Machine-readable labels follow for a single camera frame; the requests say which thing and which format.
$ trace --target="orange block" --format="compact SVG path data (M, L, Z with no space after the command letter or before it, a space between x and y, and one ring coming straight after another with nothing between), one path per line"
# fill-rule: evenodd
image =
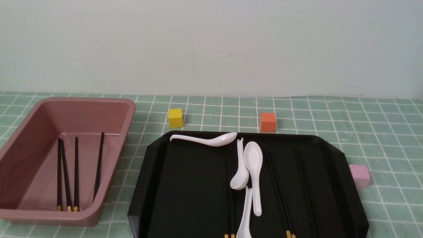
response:
M261 132L276 132L276 116L273 112L261 113L260 131Z

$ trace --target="white spoon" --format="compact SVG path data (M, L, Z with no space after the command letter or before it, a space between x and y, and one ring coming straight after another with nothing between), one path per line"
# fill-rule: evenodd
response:
M244 138L236 141L238 147L238 171L231 180L231 188L235 190L241 190L245 188L248 182L248 178L250 177L244 161L244 146L242 145L243 141Z
M197 143L208 145L208 146L219 147L219 146L224 146L233 142L237 135L238 135L237 132L231 132L231 133L223 134L213 139L201 139L201 138L192 137L192 136L172 135L170 137L170 141L172 141L173 139L181 139L186 141L197 142Z
M241 223L239 224L237 238L251 238L250 234L250 213L251 213L251 200L253 198L253 189L245 187L245 202L244 211L242 212Z
M253 184L254 214L261 216L260 171L263 165L263 153L257 143L251 141L245 146L244 160Z

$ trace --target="black chopstick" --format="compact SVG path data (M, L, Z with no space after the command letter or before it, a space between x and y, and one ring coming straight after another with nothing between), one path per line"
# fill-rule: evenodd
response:
M225 223L225 234L224 234L224 238L229 238L229 173L228 173L228 155L227 153L225 153L225 185L224 187L224 203L223 203L223 207L224 207L224 223Z
M66 164L65 144L63 142L63 139L60 139L60 149L62 151L63 175L65 177L66 206L68 207L68 212L70 212L72 211L72 200L71 190L69 187L68 166Z
M312 192L310 190L310 178L308 177L308 174L306 173L306 167L305 163L302 159L302 155L299 149L295 148L295 157L297 161L297 166L299 170L299 174L301 176L301 183L302 183L302 189L306 193L306 200L307 200L307 209L308 209L308 215L310 219L310 224L312 227L312 230L314 232L314 236L316 238L322 237L319 234L318 224L317 224L317 217L314 213L314 205L313 205L313 196Z
M75 137L74 211L79 212L79 152L78 137Z
M237 167L236 167L236 165L235 165L235 161L238 161L238 149L237 149L237 152L236 153L233 153L233 155L236 155L236 156L231 156L231 159L232 159L232 163L231 163L231 165L232 165L232 168L231 168L231 173L230 173L230 179L232 179L234 176L235 176L235 174L236 174L236 169L237 169ZM232 219L231 219L231 230L230 230L230 232L231 232L231 238L235 238L235 234L236 234L236 232L237 232L237 230L236 230L236 227L235 227L235 191L231 188L231 187L229 187L229 190L230 190L230 193L231 193L231 207L232 207L232 209L231 209L231 217L232 217Z
M102 137L100 139L100 150L99 150L99 159L97 161L97 174L96 174L96 183L94 184L93 202L94 202L94 199L96 198L96 195L100 186L100 172L102 169L103 143L104 143L104 132L102 132Z
M273 188L276 192L277 203L278 203L280 214L282 216L286 237L287 238L292 238L292 237L295 238L295 235L291 234L291 232L293 233L293 227L292 227L291 221L289 219L290 215L289 215L289 211L287 209L288 206L286 205L286 201L285 201L284 190L283 190L283 187L281 187L280 184L279 184L279 177L278 177L277 172L276 172L272 153L268 149L265 150L265 153L266 153L266 157L267 157L267 163L268 163L269 169L270 169L270 175L271 175L271 178L272 178Z
M62 211L62 151L57 139L57 211Z

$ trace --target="table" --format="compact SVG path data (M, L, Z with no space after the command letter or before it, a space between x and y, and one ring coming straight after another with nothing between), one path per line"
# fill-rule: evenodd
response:
M180 130L259 132L261 112L274 112L277 133L317 135L365 164L359 189L369 238L423 237L423 102L355 97L193 97L0 92L0 147L31 107L46 97L116 97L136 102L127 144L95 227L15 225L0 220L0 237L132 237L127 211L148 144L172 130L169 108L182 108Z

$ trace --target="black tray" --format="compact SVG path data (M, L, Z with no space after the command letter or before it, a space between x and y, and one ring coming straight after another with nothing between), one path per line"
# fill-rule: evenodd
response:
M147 147L128 211L135 238L223 238L225 234L225 163L237 168L236 140L223 147L173 140L172 134L214 138L223 133L171 131ZM319 238L364 238L369 227L345 155L317 136L238 133L244 146L259 144L264 153L260 175L263 214L251 212L253 238L282 238L285 228L278 207L268 157L273 157L297 238L316 237L295 148L301 151L313 195ZM245 191L236 191L235 233L241 222Z

